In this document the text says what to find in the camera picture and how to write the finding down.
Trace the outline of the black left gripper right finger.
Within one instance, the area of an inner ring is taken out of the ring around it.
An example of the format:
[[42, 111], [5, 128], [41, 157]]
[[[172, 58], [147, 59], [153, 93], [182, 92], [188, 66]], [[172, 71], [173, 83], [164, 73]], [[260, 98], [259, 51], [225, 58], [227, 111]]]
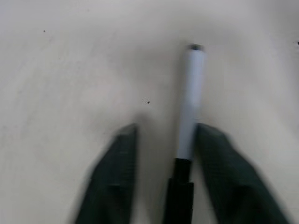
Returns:
[[198, 123], [195, 145], [218, 224], [290, 224], [260, 175], [224, 132]]

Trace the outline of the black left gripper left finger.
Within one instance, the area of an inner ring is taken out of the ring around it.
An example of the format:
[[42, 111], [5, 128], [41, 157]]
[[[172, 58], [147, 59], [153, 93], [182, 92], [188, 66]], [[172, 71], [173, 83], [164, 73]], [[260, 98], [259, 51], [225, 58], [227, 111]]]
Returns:
[[94, 166], [74, 224], [130, 224], [138, 125], [122, 127]]

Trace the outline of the white marker with black cap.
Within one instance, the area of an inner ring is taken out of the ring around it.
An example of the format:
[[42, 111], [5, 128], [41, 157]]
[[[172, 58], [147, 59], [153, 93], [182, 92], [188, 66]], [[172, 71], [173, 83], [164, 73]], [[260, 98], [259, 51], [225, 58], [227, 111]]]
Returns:
[[163, 224], [192, 224], [194, 183], [191, 170], [194, 156], [196, 114], [199, 108], [205, 51], [190, 44], [185, 55], [185, 84], [181, 101], [178, 149], [172, 177], [168, 180]]

